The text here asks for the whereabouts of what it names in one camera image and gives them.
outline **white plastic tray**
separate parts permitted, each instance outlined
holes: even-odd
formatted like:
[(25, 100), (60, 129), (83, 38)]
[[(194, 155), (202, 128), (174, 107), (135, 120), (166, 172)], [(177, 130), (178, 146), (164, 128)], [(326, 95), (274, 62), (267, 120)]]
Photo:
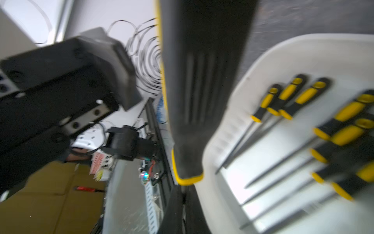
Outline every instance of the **white plastic tray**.
[[(255, 111), (265, 90), (273, 83), (288, 83), (299, 73), (309, 74), (310, 83), (319, 77), (330, 77), (334, 83), (327, 93), (302, 109), (293, 121), (282, 121), (227, 170), (222, 169), (238, 203), (311, 157), (308, 150), (301, 152), (266, 180), (244, 189), (257, 175), (312, 137), (314, 126), (329, 119), (340, 106), (363, 89), (374, 88), (374, 36), (303, 35), (274, 46), (252, 65), (231, 95), (222, 123), (205, 149), (205, 177), (196, 184), (212, 233), (245, 233), (239, 230), (240, 224), (224, 200), (214, 172), (251, 123), (250, 115)], [(307, 181), (310, 171), (321, 166), (318, 162), (311, 164), (271, 192), (244, 206), (249, 219)], [(322, 198), (332, 191), (329, 185), (316, 183), (284, 206), (257, 220), (254, 226), (262, 232), (303, 204)], [(366, 190), (357, 197), (356, 202), (343, 198), (333, 200), (280, 233), (372, 233), (373, 215), (374, 196)]]

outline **screwdriver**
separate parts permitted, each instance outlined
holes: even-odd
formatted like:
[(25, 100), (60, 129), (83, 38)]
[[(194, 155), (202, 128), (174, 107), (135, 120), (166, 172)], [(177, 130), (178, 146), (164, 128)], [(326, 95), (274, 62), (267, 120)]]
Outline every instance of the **screwdriver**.
[(374, 161), (369, 162), (366, 164), (362, 169), (360, 169), (355, 175), (351, 175), (350, 177), (340, 180), (339, 182), (332, 183), (332, 186), (336, 193), (328, 195), (327, 197), (321, 199), (317, 202), (319, 206), (316, 206), (315, 202), (308, 204), (305, 208), (302, 208), (284, 220), (280, 221), (276, 225), (272, 226), (271, 228), (267, 229), (263, 234), (272, 234), (276, 231), (281, 230), (282, 228), (289, 226), (290, 224), (294, 223), (295, 221), (303, 218), (304, 216), (314, 212), (324, 205), (329, 200), (335, 198), (337, 195), (342, 196), (343, 198), (353, 201), (353, 196), (365, 188), (367, 185), (374, 182)]
[[(357, 125), (357, 123), (362, 123), (363, 121), (366, 121), (366, 122), (373, 122), (374, 123), (374, 115), (372, 114), (369, 114), (369, 113), (363, 113), (361, 114), (356, 121), (354, 121), (354, 123), (352, 125), (349, 125), (343, 129), (341, 129), (339, 132), (337, 132), (336, 134), (334, 134), (332, 137), (331, 137), (331, 140), (334, 140), (334, 142), (339, 142), (341, 143), (340, 145), (336, 145), (334, 146), (334, 149), (335, 150), (338, 150), (339, 148), (341, 148), (342, 146), (346, 145), (346, 144), (349, 144), (353, 141), (355, 141), (358, 137), (362, 136), (363, 134), (367, 133), (368, 130), (372, 129), (374, 127), (374, 124), (367, 124), (367, 125), (364, 125), (364, 126), (361, 126), (361, 125)], [(352, 132), (355, 131), (355, 128), (353, 128), (352, 126), (354, 127), (358, 127), (360, 128), (362, 131), (361, 131), (361, 135), (358, 135), (358, 134), (352, 134)], [(325, 158), (331, 158), (330, 155), (324, 155)], [(289, 177), (291, 177), (292, 175), (294, 175), (295, 173), (297, 173), (298, 171), (302, 170), (306, 165), (308, 165), (309, 163), (313, 162), (315, 160), (315, 158), (310, 158), (309, 160), (307, 160), (306, 162), (304, 162), (303, 164), (301, 164), (299, 167), (297, 167), (296, 169), (288, 172), (286, 175), (284, 175), (283, 177), (277, 179), (276, 181), (272, 182), (270, 185), (266, 186), (263, 190), (261, 190), (260, 192), (256, 193), (254, 196), (248, 198), (241, 206), (251, 202), (253, 199), (259, 197), (260, 195), (264, 194), (265, 192), (267, 192), (268, 190), (270, 190), (271, 188), (273, 188), (274, 186), (278, 185), (279, 183), (285, 181), (286, 179), (288, 179)]]
[(231, 152), (229, 153), (229, 155), (227, 156), (227, 158), (224, 160), (224, 162), (219, 166), (219, 168), (217, 169), (217, 171), (215, 172), (215, 174), (217, 174), (221, 168), (223, 167), (223, 165), (229, 161), (231, 159), (231, 156), (233, 155), (233, 152), (235, 152), (235, 150), (237, 149), (237, 147), (240, 145), (240, 143), (243, 141), (243, 139), (245, 138), (245, 136), (247, 135), (248, 132), (250, 132), (250, 130), (252, 129), (252, 127), (254, 126), (255, 123), (261, 123), (264, 115), (266, 114), (266, 108), (271, 105), (272, 103), (274, 103), (274, 101), (278, 98), (279, 94), (281, 93), (282, 91), (282, 86), (279, 85), (279, 84), (273, 84), (269, 89), (268, 89), (268, 92), (267, 94), (262, 98), (262, 101), (259, 105), (259, 107), (257, 108), (257, 111), (251, 115), (251, 118), (252, 118), (252, 123), (249, 125), (249, 127), (244, 131), (242, 137), (239, 139), (239, 141), (237, 142), (237, 144), (234, 146), (234, 148), (231, 150)]
[[(277, 99), (274, 99), (274, 102), (269, 104), (269, 106), (266, 108), (266, 110), (275, 116), (280, 116), (280, 113), (278, 112), (279, 109), (283, 108), (284, 105), (290, 101), (297, 93), (300, 91), (303, 86), (308, 82), (308, 77), (304, 74), (298, 74), (296, 75), (292, 81), (287, 85), (287, 87), (280, 93)], [(267, 123), (271, 119), (271, 116), (264, 120), (262, 122), (262, 125), (258, 127), (252, 135), (247, 139), (247, 141), (244, 144), (247, 144), (248, 142), (251, 142), (253, 139), (255, 139), (258, 135), (258, 133), (262, 130), (262, 128), (265, 126), (265, 123)], [(227, 168), (231, 162), (238, 156), (238, 154), (235, 154), (235, 151), (232, 152), (232, 155), (230, 158), (227, 158), (223, 164), (225, 168)]]
[(326, 179), (336, 176), (340, 173), (348, 171), (358, 171), (358, 167), (362, 167), (364, 164), (370, 162), (374, 158), (374, 137), (365, 136), (360, 140), (357, 140), (355, 144), (346, 147), (345, 149), (338, 151), (333, 156), (333, 161), (331, 164), (325, 166), (324, 168), (312, 172), (312, 178), (306, 183), (294, 189), (288, 195), (277, 201), (275, 204), (261, 212), (257, 215), (252, 222), (261, 218), (265, 214), (269, 213), (271, 210), (275, 209), (279, 205), (283, 204), (294, 194), (300, 192), (309, 185), (318, 182), (323, 183)]
[(305, 216), (310, 215), (313, 212), (316, 212), (320, 207), (325, 205), (326, 203), (330, 202), (332, 199), (336, 198), (338, 194), (332, 193), (318, 201), (313, 201), (299, 210), (296, 210), (291, 215), (287, 216), (285, 219), (281, 220), (277, 224), (273, 225), (272, 227), (266, 229), (262, 234), (273, 234), (282, 230), (283, 228), (290, 226), (291, 224), (295, 223), (296, 221), (304, 218)]
[[(277, 112), (275, 109), (270, 109), (271, 113), (273, 114), (282, 114), (282, 116), (286, 119), (291, 120), (293, 116), (298, 112), (301, 108), (311, 103), (313, 100), (318, 98), (321, 94), (323, 94), (331, 85), (331, 80), (328, 78), (319, 78), (310, 88), (302, 92), (295, 100), (293, 104), (289, 107), (284, 108), (284, 110), (279, 109)], [(248, 150), (252, 145), (254, 145), (258, 140), (264, 137), (272, 128), (274, 128), (283, 118), (279, 116), (279, 119), (274, 122), (270, 127), (265, 129), (263, 132), (258, 133), (257, 136), (252, 135), (240, 149), (238, 149), (233, 156), (233, 158), (238, 157), (240, 154)]]
[(347, 200), (353, 201), (352, 196), (372, 182), (374, 182), (374, 161), (366, 164), (355, 175), (332, 183), (332, 187), (337, 194)]
[(101, 190), (101, 189), (89, 188), (89, 187), (83, 187), (83, 186), (75, 186), (74, 190), (85, 191), (85, 192), (105, 192), (104, 190)]
[[(285, 118), (292, 119), (292, 116), (296, 114), (297, 111), (299, 111), (304, 106), (311, 103), (313, 100), (318, 98), (321, 94), (323, 94), (331, 85), (331, 80), (328, 78), (319, 78), (310, 88), (308, 88), (306, 91), (302, 92), (295, 100), (295, 102), (290, 106), (284, 108), (285, 103), (288, 100), (282, 100), (282, 94), (285, 92), (283, 91), (280, 95), (280, 98), (275, 102), (275, 105), (272, 107), (268, 107), (267, 110), (272, 113), (273, 115), (279, 116), (278, 120), (275, 121), (270, 127), (265, 129), (264, 131), (257, 133), (257, 130), (260, 130), (261, 128), (256, 129), (256, 131), (252, 134), (252, 136), (241, 146), (240, 149), (238, 149), (235, 154), (232, 156), (232, 160), (226, 164), (224, 164), (224, 167), (226, 168), (229, 166), (229, 164), (235, 159), (236, 157), (240, 156), (243, 152), (248, 150), (252, 145), (254, 145), (259, 139), (264, 137), (272, 128), (274, 128), (277, 124), (279, 124), (280, 121), (282, 121), (282, 117), (280, 116), (282, 113)], [(296, 87), (295, 89), (292, 89), (293, 91), (299, 91), (299, 87)]]
[(314, 133), (317, 135), (316, 137), (312, 137), (308, 141), (306, 141), (301, 147), (294, 150), (292, 153), (284, 157), (278, 163), (273, 165), (271, 168), (267, 169), (265, 172), (257, 176), (254, 180), (249, 182), (245, 188), (248, 188), (252, 184), (256, 183), (257, 181), (261, 180), (263, 177), (267, 176), (273, 170), (275, 170), (278, 166), (289, 160), (291, 157), (296, 155), (297, 153), (301, 152), (305, 148), (307, 148), (310, 144), (316, 141), (319, 137), (323, 137), (323, 139), (329, 139), (330, 136), (338, 131), (344, 124), (346, 124), (350, 119), (355, 117), (360, 112), (366, 110), (368, 107), (374, 104), (374, 90), (365, 90), (357, 98), (353, 99), (349, 102), (346, 106), (338, 111), (338, 113), (334, 116), (332, 120), (327, 121), (326, 123), (316, 127)]
[(360, 117), (354, 122), (354, 124), (344, 128), (342, 133), (344, 137), (332, 136), (330, 141), (317, 146), (316, 148), (310, 149), (312, 156), (320, 162), (327, 163), (330, 160), (332, 152), (338, 149), (340, 146), (346, 145), (348, 142), (352, 142), (352, 139), (357, 139), (362, 136), (366, 131), (374, 127), (374, 115), (369, 113), (362, 113)]

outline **red wire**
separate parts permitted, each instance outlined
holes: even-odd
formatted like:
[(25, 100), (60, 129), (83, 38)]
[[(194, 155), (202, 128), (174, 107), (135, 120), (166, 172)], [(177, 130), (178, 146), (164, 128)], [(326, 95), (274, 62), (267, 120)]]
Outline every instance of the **red wire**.
[(156, 164), (156, 162), (155, 161), (153, 161), (152, 160), (152, 165), (151, 165), (151, 167), (149, 168), (149, 170), (148, 170), (148, 174), (149, 174), (149, 177), (151, 177), (152, 175), (151, 175), (151, 172), (152, 172), (152, 168), (153, 168), (153, 166)]

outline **screwdriver shaft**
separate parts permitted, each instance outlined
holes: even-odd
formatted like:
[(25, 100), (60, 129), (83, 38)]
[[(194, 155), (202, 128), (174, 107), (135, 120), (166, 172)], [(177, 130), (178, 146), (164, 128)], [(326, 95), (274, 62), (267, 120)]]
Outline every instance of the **screwdriver shaft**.
[(277, 179), (276, 181), (274, 181), (273, 183), (269, 184), (268, 186), (266, 186), (266, 188), (264, 188), (263, 190), (261, 190), (260, 192), (256, 193), (254, 196), (251, 196), (249, 199), (247, 199), (243, 204), (241, 204), (241, 206), (244, 206), (245, 204), (251, 202), (253, 199), (261, 196), (262, 194), (264, 194), (265, 192), (267, 192), (268, 190), (270, 190), (271, 188), (273, 188), (274, 186), (278, 185), (279, 183), (285, 181), (286, 179), (288, 179), (289, 177), (291, 177), (291, 175), (295, 174), (296, 172), (300, 171), (301, 169), (303, 169), (306, 165), (308, 165), (309, 163), (313, 162), (315, 159), (314, 158), (309, 158), (306, 162), (304, 162), (303, 164), (301, 164), (300, 166), (298, 166), (296, 169), (288, 172), (286, 175), (284, 175), (283, 177)]
[(311, 202), (310, 204), (308, 204), (304, 208), (301, 208), (301, 209), (295, 211), (294, 213), (292, 213), (291, 215), (289, 215), (285, 219), (281, 220), (280, 222), (278, 222), (274, 226), (270, 227), (269, 229), (264, 231), (262, 234), (273, 234), (277, 231), (280, 231), (281, 229), (289, 226), (290, 224), (296, 222), (297, 220), (307, 216), (308, 214), (315, 212), (321, 206), (325, 205), (327, 202), (334, 199), (335, 197), (337, 197), (337, 194), (332, 193), (332, 194), (326, 196), (325, 198), (322, 198), (319, 201)]
[(284, 157), (282, 160), (280, 160), (278, 163), (276, 163), (275, 165), (273, 165), (271, 168), (267, 169), (264, 173), (262, 173), (261, 175), (259, 175), (258, 177), (256, 177), (253, 181), (251, 181), (250, 183), (248, 183), (245, 186), (245, 188), (248, 188), (252, 184), (254, 184), (257, 181), (261, 180), (263, 177), (267, 176), (269, 173), (271, 173), (273, 170), (275, 170), (281, 164), (283, 164), (284, 162), (286, 162), (287, 160), (289, 160), (290, 158), (292, 158), (293, 156), (295, 156), (296, 154), (298, 154), (299, 152), (301, 152), (302, 150), (304, 150), (305, 148), (307, 148), (310, 144), (312, 144), (317, 139), (318, 139), (317, 136), (316, 137), (312, 137), (311, 139), (309, 139), (301, 147), (299, 147), (298, 149), (294, 150), (292, 153), (290, 153), (289, 155), (287, 155), (286, 157)]
[(283, 197), (282, 199), (280, 199), (279, 201), (277, 201), (275, 204), (273, 204), (272, 206), (270, 206), (269, 208), (267, 208), (266, 210), (264, 210), (263, 212), (261, 212), (260, 214), (258, 214), (253, 219), (253, 222), (255, 220), (261, 218), (262, 216), (266, 215), (271, 210), (274, 210), (276, 207), (278, 207), (279, 205), (283, 204), (285, 201), (287, 201), (288, 199), (290, 199), (291, 197), (293, 197), (296, 193), (300, 192), (301, 190), (303, 190), (304, 188), (308, 187), (309, 185), (311, 185), (311, 184), (313, 184), (315, 182), (316, 181), (314, 179), (310, 179), (306, 183), (304, 183), (301, 186), (297, 187), (295, 190), (293, 190), (292, 192), (288, 193), (285, 197)]
[(235, 152), (236, 148), (240, 145), (240, 143), (243, 141), (243, 139), (245, 138), (245, 136), (247, 135), (248, 132), (250, 132), (250, 130), (252, 129), (252, 127), (255, 125), (255, 121), (252, 121), (252, 123), (248, 126), (248, 128), (244, 131), (242, 137), (238, 140), (237, 144), (234, 146), (234, 148), (231, 150), (231, 152), (229, 153), (229, 155), (227, 156), (227, 158), (223, 161), (223, 163), (220, 165), (220, 167), (215, 171), (214, 174), (218, 174), (218, 172), (221, 170), (221, 168), (223, 167), (223, 165), (228, 162), (230, 160), (230, 157), (232, 156), (232, 154)]
[(267, 121), (269, 121), (270, 117), (272, 117), (272, 116), (269, 116), (269, 118), (266, 119), (263, 122), (263, 124), (261, 124), (261, 126), (259, 126), (255, 130), (255, 132), (241, 145), (241, 147), (232, 154), (232, 156), (230, 157), (230, 160), (228, 160), (223, 165), (225, 168), (227, 168), (234, 161), (234, 159), (236, 159), (242, 153), (244, 153), (247, 149), (249, 149), (254, 143), (256, 143), (259, 139), (261, 139), (263, 136), (265, 136), (276, 124), (278, 124), (282, 120), (282, 118), (279, 118), (279, 120), (277, 120), (275, 123), (273, 123), (270, 127), (265, 129), (264, 131), (261, 131), (264, 128), (265, 123)]

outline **white wall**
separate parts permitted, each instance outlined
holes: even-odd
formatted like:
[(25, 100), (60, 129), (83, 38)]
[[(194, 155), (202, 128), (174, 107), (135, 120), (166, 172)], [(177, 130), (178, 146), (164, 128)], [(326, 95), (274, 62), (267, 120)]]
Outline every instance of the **white wall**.
[(65, 0), (2, 0), (0, 7), (34, 43), (45, 46), (54, 42), (64, 2)]
[[(139, 25), (151, 18), (154, 18), (154, 2), (150, 0), (79, 0), (75, 3), (65, 35), (67, 38), (74, 37), (95, 27), (107, 29), (119, 19)], [(133, 32), (130, 27), (129, 29), (131, 31), (127, 31), (126, 27), (118, 31), (115, 38), (126, 43)]]

